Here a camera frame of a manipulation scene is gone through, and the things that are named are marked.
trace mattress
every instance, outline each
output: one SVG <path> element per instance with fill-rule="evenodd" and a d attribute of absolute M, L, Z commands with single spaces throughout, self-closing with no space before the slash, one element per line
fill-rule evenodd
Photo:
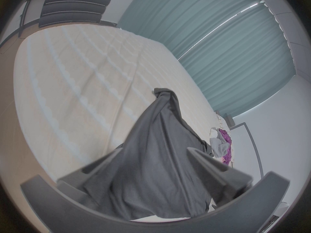
<path fill-rule="evenodd" d="M 174 91 L 183 119 L 209 143 L 220 121 L 161 43 L 113 27 L 62 25 L 27 37 L 14 63 L 22 132 L 54 181 L 120 145 L 154 88 Z"/>

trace curtain fold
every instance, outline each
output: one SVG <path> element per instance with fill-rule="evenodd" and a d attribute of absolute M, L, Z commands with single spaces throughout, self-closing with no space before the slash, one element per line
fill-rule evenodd
<path fill-rule="evenodd" d="M 283 32 L 260 0 L 134 0 L 118 27 L 163 43 L 214 110 L 239 115 L 295 75 Z"/>

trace pile of clothes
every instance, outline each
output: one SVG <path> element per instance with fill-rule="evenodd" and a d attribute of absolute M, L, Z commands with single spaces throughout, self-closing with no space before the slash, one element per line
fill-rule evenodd
<path fill-rule="evenodd" d="M 222 158 L 222 162 L 229 165 L 231 161 L 231 138 L 226 130 L 211 128 L 210 144 L 215 158 Z"/>

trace dark gray cloth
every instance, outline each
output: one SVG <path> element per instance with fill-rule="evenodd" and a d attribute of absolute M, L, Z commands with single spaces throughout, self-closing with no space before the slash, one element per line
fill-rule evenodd
<path fill-rule="evenodd" d="M 230 146 L 230 144 L 224 139 L 222 134 L 219 132 L 219 129 L 217 129 L 217 138 L 210 138 L 210 144 L 213 150 L 213 154 L 216 158 L 223 157 L 227 154 L 227 150 Z"/>
<path fill-rule="evenodd" d="M 212 155 L 212 149 L 182 119 L 173 91 L 155 89 L 154 94 L 157 99 L 122 145 L 124 158 L 116 163 L 115 176 L 99 171 L 84 185 L 95 209 L 104 214 L 134 220 L 194 217 L 208 211 L 211 196 L 186 151 L 194 147 Z"/>

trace teal curtain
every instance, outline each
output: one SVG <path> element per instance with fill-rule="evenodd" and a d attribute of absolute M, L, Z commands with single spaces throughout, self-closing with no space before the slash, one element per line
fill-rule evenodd
<path fill-rule="evenodd" d="M 258 5 L 239 13 L 251 5 Z M 239 115 L 295 75 L 283 32 L 260 0 L 134 0 L 118 27 L 163 43 L 222 115 Z"/>

